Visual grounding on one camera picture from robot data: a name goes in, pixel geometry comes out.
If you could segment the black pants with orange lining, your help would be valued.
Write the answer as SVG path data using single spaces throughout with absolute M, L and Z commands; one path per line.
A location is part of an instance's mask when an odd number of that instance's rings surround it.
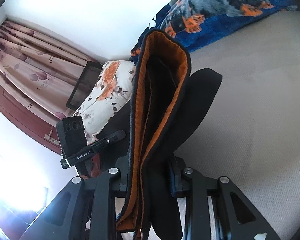
M 194 133 L 222 83 L 209 68 L 191 70 L 186 49 L 164 31 L 144 36 L 130 101 L 127 191 L 117 230 L 142 239 L 183 236 L 172 195 L 170 157 Z

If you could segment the pink floral curtain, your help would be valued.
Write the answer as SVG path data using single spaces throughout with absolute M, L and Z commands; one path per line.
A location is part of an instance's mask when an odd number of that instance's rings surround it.
M 93 58 L 39 31 L 5 20 L 0 26 L 0 85 L 32 113 L 55 125 Z

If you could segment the dark red wooden door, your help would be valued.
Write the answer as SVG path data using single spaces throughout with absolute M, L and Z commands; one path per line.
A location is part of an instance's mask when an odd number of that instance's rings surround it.
M 1 85 L 0 113 L 34 141 L 58 155 L 61 154 L 56 128 L 26 109 Z

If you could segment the white orange floral pillow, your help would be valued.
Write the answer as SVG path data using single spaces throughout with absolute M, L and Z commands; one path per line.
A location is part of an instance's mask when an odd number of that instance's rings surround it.
M 132 61 L 107 61 L 91 93 L 75 111 L 81 116 L 88 144 L 97 140 L 109 119 L 131 98 L 136 66 Z

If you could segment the blue dog print blanket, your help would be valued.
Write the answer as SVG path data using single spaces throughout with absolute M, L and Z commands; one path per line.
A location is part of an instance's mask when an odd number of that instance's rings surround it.
M 278 11 L 296 11 L 294 0 L 171 0 L 151 20 L 130 51 L 138 60 L 144 36 L 160 29 L 189 52 Z

